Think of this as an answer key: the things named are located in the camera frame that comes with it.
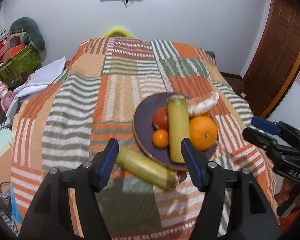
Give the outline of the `large orange rear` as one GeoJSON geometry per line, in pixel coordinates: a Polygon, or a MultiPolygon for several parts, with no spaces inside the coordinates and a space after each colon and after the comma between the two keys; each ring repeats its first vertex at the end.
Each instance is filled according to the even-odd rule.
{"type": "Polygon", "coordinates": [[[207,117],[210,117],[210,115],[211,115],[211,111],[207,111],[207,112],[201,114],[201,116],[207,116],[207,117]]]}

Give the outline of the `pink toy figure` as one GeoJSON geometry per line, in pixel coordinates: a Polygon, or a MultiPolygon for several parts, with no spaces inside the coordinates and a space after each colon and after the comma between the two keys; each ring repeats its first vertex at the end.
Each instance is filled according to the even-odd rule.
{"type": "Polygon", "coordinates": [[[15,94],[8,89],[6,83],[0,81],[0,105],[4,113],[9,109],[14,96],[15,94]]]}

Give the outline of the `orange green patchwork quilt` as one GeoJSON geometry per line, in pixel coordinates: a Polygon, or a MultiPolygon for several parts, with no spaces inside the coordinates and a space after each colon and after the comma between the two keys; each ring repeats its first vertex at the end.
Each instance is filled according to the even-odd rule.
{"type": "MultiPolygon", "coordinates": [[[[21,226],[43,178],[53,167],[77,168],[103,150],[110,138],[141,152],[133,133],[139,103],[160,92],[189,97],[219,93],[212,109],[219,143],[212,159],[224,168],[249,168],[271,207],[276,180],[265,152],[243,140],[253,116],[215,62],[202,49],[165,40],[92,38],[83,41],[66,70],[13,122],[12,206],[21,226]]],[[[113,239],[188,239],[204,194],[190,179],[164,191],[114,167],[97,195],[113,239]]]]}

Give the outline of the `grey neck pillow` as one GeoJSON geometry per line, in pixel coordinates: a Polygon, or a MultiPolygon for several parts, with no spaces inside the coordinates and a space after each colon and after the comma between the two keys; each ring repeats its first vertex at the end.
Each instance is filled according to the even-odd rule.
{"type": "Polygon", "coordinates": [[[19,35],[22,43],[29,43],[39,51],[45,49],[45,41],[38,24],[29,17],[22,17],[15,20],[10,26],[10,34],[19,35]]]}

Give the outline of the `small tangerine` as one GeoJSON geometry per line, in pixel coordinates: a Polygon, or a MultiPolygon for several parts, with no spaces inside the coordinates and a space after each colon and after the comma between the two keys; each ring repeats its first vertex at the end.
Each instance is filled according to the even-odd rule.
{"type": "Polygon", "coordinates": [[[165,129],[158,129],[153,133],[152,144],[155,148],[165,149],[169,145],[168,131],[165,129]]]}

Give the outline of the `large orange front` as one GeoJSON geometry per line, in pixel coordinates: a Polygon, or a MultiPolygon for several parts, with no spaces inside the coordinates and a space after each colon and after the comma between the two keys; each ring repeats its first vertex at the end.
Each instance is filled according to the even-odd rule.
{"type": "Polygon", "coordinates": [[[190,139],[196,150],[203,152],[209,149],[217,136],[217,126],[210,117],[200,115],[190,120],[190,139]]]}

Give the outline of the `yellow round object behind bed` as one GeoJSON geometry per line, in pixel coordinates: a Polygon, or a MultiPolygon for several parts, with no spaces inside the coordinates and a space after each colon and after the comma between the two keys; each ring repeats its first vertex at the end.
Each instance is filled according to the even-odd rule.
{"type": "Polygon", "coordinates": [[[127,31],[125,28],[122,27],[112,28],[103,35],[103,37],[105,38],[115,37],[115,36],[133,37],[129,31],[127,31]]]}

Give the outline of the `large orange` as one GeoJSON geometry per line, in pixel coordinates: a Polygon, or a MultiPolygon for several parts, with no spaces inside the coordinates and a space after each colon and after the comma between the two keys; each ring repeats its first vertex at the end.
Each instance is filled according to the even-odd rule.
{"type": "Polygon", "coordinates": [[[210,115],[211,115],[211,111],[207,111],[207,112],[201,114],[201,116],[207,116],[207,117],[210,117],[210,115]]]}
{"type": "Polygon", "coordinates": [[[196,150],[203,152],[209,149],[217,136],[217,126],[210,117],[200,115],[190,120],[190,139],[196,150]]]}

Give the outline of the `dark red grape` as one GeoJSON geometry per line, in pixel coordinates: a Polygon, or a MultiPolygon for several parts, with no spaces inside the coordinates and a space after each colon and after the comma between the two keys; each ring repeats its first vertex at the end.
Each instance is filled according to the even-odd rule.
{"type": "Polygon", "coordinates": [[[186,171],[178,171],[177,177],[178,177],[179,183],[182,183],[187,178],[187,172],[186,171]]]}

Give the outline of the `red tomato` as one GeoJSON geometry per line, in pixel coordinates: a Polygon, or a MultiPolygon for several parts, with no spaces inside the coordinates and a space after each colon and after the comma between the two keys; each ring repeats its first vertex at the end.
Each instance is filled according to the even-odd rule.
{"type": "Polygon", "coordinates": [[[167,107],[160,107],[153,114],[152,125],[155,129],[164,129],[168,131],[167,107]]]}

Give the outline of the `dark purple round plate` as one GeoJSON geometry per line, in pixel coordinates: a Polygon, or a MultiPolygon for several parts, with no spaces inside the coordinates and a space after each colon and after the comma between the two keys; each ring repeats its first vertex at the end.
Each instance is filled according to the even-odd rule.
{"type": "Polygon", "coordinates": [[[155,129],[152,125],[154,113],[166,106],[167,99],[173,93],[164,92],[148,96],[136,107],[133,115],[133,132],[138,145],[154,162],[174,171],[186,171],[186,165],[173,163],[170,160],[170,149],[157,149],[152,144],[155,129]]]}

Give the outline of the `pink sausage roll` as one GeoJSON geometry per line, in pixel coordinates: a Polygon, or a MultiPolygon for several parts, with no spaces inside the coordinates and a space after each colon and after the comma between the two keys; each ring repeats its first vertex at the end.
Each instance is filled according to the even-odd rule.
{"type": "Polygon", "coordinates": [[[216,91],[212,91],[205,96],[186,99],[189,117],[193,118],[207,113],[217,104],[218,100],[219,94],[216,91]]]}

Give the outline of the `white cloth on bedside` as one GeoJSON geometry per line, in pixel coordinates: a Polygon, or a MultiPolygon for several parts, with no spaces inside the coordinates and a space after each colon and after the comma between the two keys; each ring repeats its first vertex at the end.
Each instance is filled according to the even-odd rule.
{"type": "Polygon", "coordinates": [[[13,91],[15,97],[7,110],[4,127],[12,126],[13,118],[25,100],[33,98],[61,75],[64,70],[65,63],[66,59],[65,57],[62,57],[61,59],[39,68],[34,72],[33,76],[29,81],[27,81],[27,83],[17,87],[13,91]]]}

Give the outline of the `green patterned box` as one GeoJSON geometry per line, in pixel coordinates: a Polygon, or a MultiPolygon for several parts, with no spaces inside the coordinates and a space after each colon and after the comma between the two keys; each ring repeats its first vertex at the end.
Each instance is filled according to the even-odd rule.
{"type": "Polygon", "coordinates": [[[0,80],[8,88],[24,83],[28,76],[41,66],[37,51],[28,45],[0,66],[0,80]]]}

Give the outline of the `red orange boxes stack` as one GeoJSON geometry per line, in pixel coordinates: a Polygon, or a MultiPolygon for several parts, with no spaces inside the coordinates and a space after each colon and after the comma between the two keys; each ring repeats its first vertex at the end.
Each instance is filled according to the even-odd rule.
{"type": "Polygon", "coordinates": [[[8,37],[0,42],[0,63],[6,63],[26,47],[19,36],[8,37]]]}

